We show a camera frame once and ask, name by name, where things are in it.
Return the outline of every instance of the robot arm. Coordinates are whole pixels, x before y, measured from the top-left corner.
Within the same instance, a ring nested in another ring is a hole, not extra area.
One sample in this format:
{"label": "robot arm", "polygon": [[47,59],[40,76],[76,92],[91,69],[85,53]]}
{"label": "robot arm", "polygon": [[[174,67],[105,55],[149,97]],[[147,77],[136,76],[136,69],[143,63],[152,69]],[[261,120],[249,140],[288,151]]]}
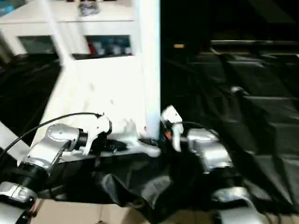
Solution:
{"label": "robot arm", "polygon": [[211,201],[216,210],[218,224],[262,224],[251,201],[250,193],[234,167],[230,155],[213,130],[200,127],[184,131],[182,118],[173,106],[161,117],[165,136],[177,152],[182,148],[198,158],[199,168],[211,183]]}
{"label": "robot arm", "polygon": [[64,124],[51,125],[45,137],[32,147],[12,172],[8,181],[0,184],[0,223],[30,223],[30,213],[37,192],[58,164],[62,153],[85,147],[88,134],[82,129]]}
{"label": "robot arm", "polygon": [[[135,125],[131,131],[118,134],[113,140],[107,141],[107,136],[112,131],[111,121],[108,120],[108,123],[109,125],[97,123],[95,128],[87,133],[64,124],[51,125],[45,137],[19,161],[18,168],[12,171],[9,180],[0,184],[0,223],[30,223],[30,210],[37,200],[37,193],[43,189],[43,184],[64,152],[78,150],[87,156],[93,141],[97,140],[100,141],[100,148],[103,150],[100,155],[104,157],[138,153],[151,157],[160,155],[158,146],[143,143],[138,139]],[[123,151],[117,151],[117,147],[115,149],[115,142],[123,145]]]}

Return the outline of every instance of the orange light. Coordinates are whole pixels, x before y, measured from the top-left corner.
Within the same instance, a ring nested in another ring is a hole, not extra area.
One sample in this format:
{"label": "orange light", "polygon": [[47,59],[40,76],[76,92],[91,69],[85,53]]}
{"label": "orange light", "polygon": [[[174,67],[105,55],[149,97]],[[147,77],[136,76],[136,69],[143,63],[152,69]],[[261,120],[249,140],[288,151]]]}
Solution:
{"label": "orange light", "polygon": [[173,47],[174,48],[184,48],[185,45],[184,44],[174,44]]}

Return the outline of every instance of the white shelf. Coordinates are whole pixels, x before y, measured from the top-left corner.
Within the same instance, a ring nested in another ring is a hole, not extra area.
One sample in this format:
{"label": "white shelf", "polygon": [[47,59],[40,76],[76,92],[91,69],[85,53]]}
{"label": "white shelf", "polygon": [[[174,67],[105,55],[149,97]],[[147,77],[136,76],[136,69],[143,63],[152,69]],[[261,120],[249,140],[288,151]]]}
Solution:
{"label": "white shelf", "polygon": [[[133,21],[133,0],[99,2],[100,12],[96,15],[80,17],[75,2],[52,1],[52,8],[59,22],[77,21]],[[3,16],[0,24],[46,22],[47,19],[39,0],[34,0]]]}

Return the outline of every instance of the black cable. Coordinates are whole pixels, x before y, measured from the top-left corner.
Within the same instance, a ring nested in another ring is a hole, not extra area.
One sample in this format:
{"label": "black cable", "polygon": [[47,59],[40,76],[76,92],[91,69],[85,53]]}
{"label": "black cable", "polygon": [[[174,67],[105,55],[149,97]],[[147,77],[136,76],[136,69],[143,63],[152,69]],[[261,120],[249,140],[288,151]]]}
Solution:
{"label": "black cable", "polygon": [[67,118],[67,117],[70,117],[70,116],[75,116],[75,115],[94,115],[96,116],[97,118],[103,116],[104,114],[98,114],[98,113],[90,113],[90,112],[79,112],[79,113],[70,113],[70,114],[66,114],[66,115],[63,115],[63,116],[60,116],[60,117],[57,117],[57,118],[54,118],[54,119],[51,119],[51,120],[48,120],[42,124],[39,124],[38,126],[35,126],[33,128],[31,128],[30,130],[26,131],[24,134],[22,134],[19,138],[17,138],[16,140],[14,140],[12,143],[9,144],[9,146],[7,146],[4,151],[0,154],[0,161],[1,159],[4,157],[5,153],[8,152],[8,150],[14,146],[18,141],[22,140],[27,134],[35,131],[36,129],[42,127],[42,126],[45,126],[53,121],[56,121],[56,120],[60,120],[62,118]]}

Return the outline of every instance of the white pole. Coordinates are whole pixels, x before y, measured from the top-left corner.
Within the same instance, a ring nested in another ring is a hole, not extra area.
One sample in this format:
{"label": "white pole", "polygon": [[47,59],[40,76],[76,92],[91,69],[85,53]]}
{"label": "white pole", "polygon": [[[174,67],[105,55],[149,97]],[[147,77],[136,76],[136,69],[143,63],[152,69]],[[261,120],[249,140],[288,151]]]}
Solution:
{"label": "white pole", "polygon": [[146,131],[159,137],[160,127],[160,0],[135,0],[140,30]]}
{"label": "white pole", "polygon": [[40,0],[41,1],[41,7],[44,11],[46,18],[48,19],[48,24],[50,26],[50,29],[52,30],[52,40],[54,41],[57,54],[60,59],[60,63],[62,65],[66,65],[68,61],[73,60],[70,56],[65,42],[61,36],[61,33],[59,31],[59,27],[55,18],[55,15],[53,13],[52,5],[50,0]]}

